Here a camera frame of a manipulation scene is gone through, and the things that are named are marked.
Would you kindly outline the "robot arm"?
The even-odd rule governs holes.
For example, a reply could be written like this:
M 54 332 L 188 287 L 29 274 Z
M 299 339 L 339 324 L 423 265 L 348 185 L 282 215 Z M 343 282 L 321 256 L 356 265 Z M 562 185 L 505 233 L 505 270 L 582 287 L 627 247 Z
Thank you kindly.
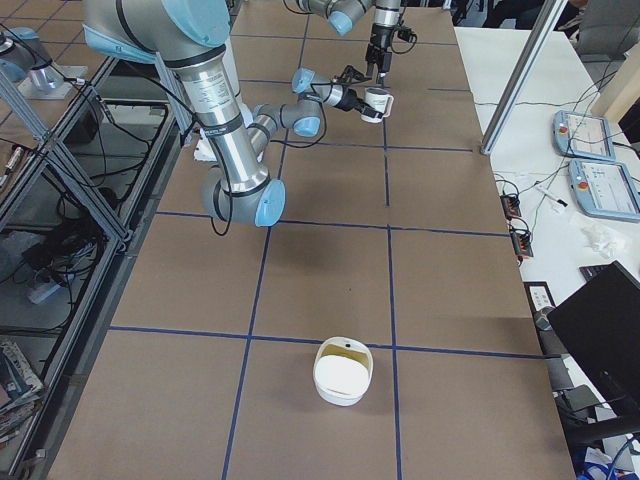
M 283 5 L 294 14 L 317 15 L 325 18 L 340 36 L 351 32 L 357 22 L 371 8 L 374 9 L 365 54 L 366 71 L 361 72 L 353 65 L 347 65 L 339 76 L 332 79 L 337 84 L 353 85 L 374 81 L 377 85 L 382 85 L 391 69 L 393 54 L 400 55 L 400 52 L 393 47 L 394 38 L 400 38 L 412 46 L 417 41 L 415 32 L 404 23 L 406 8 L 401 7 L 401 1 L 296 1 L 296 9 L 290 8 L 286 1 L 283 1 Z
M 323 106 L 383 116 L 355 91 L 301 68 L 292 80 L 296 104 L 261 105 L 246 123 L 224 65 L 231 24 L 223 1 L 87 1 L 83 28 L 92 49 L 137 63 L 160 59 L 178 77 L 217 162 L 202 188 L 213 219 L 257 227 L 278 222 L 285 185 L 258 157 L 279 129 L 315 136 Z

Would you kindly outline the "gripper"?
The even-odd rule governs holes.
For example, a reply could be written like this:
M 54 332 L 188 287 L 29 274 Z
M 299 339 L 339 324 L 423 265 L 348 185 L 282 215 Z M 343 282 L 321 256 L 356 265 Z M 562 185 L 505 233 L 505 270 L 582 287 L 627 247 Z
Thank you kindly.
M 362 120 L 382 120 L 384 118 L 384 112 L 364 104 L 354 89 L 341 85 L 333 85 L 331 88 L 331 106 L 345 112 L 356 110 L 360 112 Z
M 390 48 L 397 27 L 398 23 L 393 25 L 373 23 L 371 27 L 371 34 L 365 55 L 366 76 L 370 80 L 377 79 L 379 84 L 383 83 L 391 67 L 392 52 Z

